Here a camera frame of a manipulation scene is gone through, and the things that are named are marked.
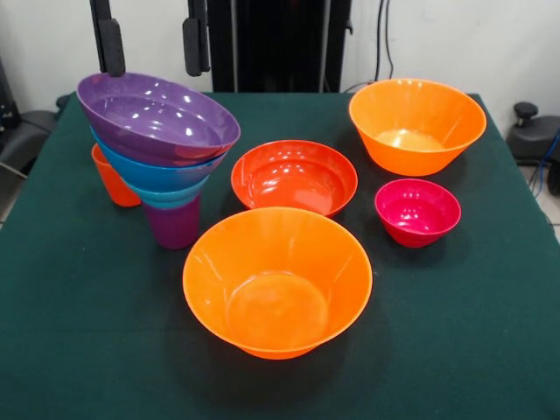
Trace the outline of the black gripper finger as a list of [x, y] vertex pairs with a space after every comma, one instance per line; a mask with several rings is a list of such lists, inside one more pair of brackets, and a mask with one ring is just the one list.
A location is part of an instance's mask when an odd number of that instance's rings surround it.
[[121, 28], [112, 17], [109, 0], [90, 0], [100, 71], [121, 77], [126, 71]]
[[192, 77], [201, 76], [210, 71], [207, 2], [205, 0], [188, 0], [188, 17], [182, 24], [185, 70]]

